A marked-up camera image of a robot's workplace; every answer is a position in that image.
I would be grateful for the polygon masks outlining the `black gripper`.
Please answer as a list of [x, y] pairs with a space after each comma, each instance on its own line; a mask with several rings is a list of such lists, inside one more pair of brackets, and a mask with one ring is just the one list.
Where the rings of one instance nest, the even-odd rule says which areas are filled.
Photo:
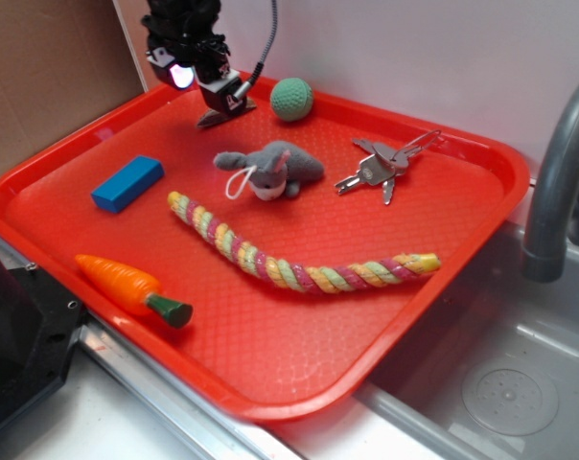
[[[185, 90], [194, 83], [196, 74], [200, 93], [210, 109], [228, 117], [243, 113], [245, 96], [237, 96], [243, 86], [241, 74], [229, 63], [225, 36], [213, 32], [221, 2], [148, 1], [148, 5], [149, 12], [141, 24], [149, 31], [149, 43], [161, 46], [146, 52], [155, 76], [174, 89]], [[205, 61], [194, 65], [194, 74], [191, 67], [179, 65], [176, 59]]]

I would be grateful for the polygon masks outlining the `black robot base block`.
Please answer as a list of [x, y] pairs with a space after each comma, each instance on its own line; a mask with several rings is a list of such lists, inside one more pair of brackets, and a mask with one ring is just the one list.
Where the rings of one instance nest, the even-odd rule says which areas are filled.
[[83, 316], [46, 270], [0, 260], [0, 431], [63, 386]]

